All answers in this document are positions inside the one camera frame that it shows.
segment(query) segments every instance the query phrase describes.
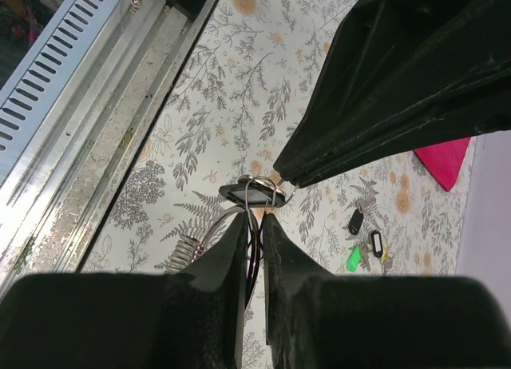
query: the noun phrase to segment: patterned tablecloth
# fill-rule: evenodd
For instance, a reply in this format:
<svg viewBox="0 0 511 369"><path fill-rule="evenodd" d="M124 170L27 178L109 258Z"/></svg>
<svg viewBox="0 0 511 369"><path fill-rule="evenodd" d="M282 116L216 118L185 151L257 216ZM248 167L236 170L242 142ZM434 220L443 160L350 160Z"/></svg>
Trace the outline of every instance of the patterned tablecloth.
<svg viewBox="0 0 511 369"><path fill-rule="evenodd" d="M305 113L335 30L355 1L220 0L85 271L162 272L179 233L203 236L228 207L221 185L242 173L277 181L273 162ZM449 193L413 153L403 153L299 190L275 214L290 238L334 273L346 273L351 249L361 245L356 274L452 274L472 156L473 144ZM355 201L372 197L362 231L352 236ZM374 229L388 247L385 261L368 251ZM271 366L263 307L259 280L246 319L244 368Z"/></svg>

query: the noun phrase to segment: bunch of keys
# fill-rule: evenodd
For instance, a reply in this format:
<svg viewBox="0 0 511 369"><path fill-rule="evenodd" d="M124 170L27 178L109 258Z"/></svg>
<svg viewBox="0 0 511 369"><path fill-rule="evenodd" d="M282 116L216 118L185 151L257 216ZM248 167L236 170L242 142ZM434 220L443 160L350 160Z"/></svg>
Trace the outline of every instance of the bunch of keys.
<svg viewBox="0 0 511 369"><path fill-rule="evenodd" d="M350 223L348 224L348 230L352 235L358 235L360 229L362 228L362 222L364 221L364 213L367 212L367 209L376 201L374 197L371 197L369 200L358 199L355 202L357 208L353 212L351 216Z"/></svg>

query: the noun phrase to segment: red cloth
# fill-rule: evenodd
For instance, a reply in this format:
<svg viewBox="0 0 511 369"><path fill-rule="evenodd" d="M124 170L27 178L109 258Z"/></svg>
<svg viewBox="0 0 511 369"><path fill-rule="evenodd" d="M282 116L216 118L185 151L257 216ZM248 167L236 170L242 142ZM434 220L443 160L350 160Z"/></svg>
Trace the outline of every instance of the red cloth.
<svg viewBox="0 0 511 369"><path fill-rule="evenodd" d="M415 153L435 180L448 192L456 184L469 143L468 137L415 149Z"/></svg>

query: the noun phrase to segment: black key fob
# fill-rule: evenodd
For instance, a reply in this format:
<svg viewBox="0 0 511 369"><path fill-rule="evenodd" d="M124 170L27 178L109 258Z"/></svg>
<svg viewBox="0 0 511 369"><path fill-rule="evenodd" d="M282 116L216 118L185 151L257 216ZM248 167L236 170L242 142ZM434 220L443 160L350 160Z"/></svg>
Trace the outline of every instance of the black key fob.
<svg viewBox="0 0 511 369"><path fill-rule="evenodd" d="M382 234L379 231L370 233L370 244L373 247L373 254L381 258L383 256L383 241Z"/></svg>
<svg viewBox="0 0 511 369"><path fill-rule="evenodd" d="M352 235L358 235L360 232L360 228L362 227L362 222L364 221L364 214L360 212L358 209L355 209L353 212L353 216L351 217L350 223L348 224L348 231Z"/></svg>

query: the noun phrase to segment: white surface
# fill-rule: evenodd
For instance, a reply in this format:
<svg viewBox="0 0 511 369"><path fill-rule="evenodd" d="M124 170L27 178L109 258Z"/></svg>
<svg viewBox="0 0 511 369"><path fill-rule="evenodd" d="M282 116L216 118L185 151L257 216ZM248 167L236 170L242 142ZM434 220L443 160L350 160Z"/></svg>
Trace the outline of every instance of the white surface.
<svg viewBox="0 0 511 369"><path fill-rule="evenodd" d="M457 274L493 293L511 324L511 132L477 139Z"/></svg>

